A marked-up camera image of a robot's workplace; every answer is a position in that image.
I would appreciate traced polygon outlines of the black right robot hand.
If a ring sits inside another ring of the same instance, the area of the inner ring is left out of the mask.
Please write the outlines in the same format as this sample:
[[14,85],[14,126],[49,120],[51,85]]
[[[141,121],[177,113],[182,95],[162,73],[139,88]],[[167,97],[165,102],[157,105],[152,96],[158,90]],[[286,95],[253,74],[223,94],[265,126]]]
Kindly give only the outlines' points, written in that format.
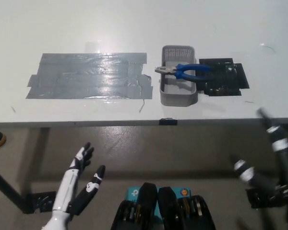
[[261,117],[272,150],[276,155],[276,162],[279,166],[278,183],[261,175],[238,155],[231,155],[230,162],[239,179],[252,187],[246,190],[252,208],[288,206],[288,138],[284,127],[273,121],[263,108],[258,109],[257,113]]

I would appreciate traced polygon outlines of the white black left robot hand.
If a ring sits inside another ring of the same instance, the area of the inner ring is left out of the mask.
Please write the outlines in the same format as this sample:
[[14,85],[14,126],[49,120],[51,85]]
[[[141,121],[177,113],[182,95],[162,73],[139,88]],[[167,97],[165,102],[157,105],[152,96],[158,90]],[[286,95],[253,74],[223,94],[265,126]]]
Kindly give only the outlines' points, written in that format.
[[54,219],[68,219],[74,215],[80,215],[98,192],[106,171],[105,165],[98,167],[92,179],[77,194],[78,179],[84,169],[90,164],[93,151],[94,148],[88,142],[80,148],[73,158],[56,194],[52,208]]

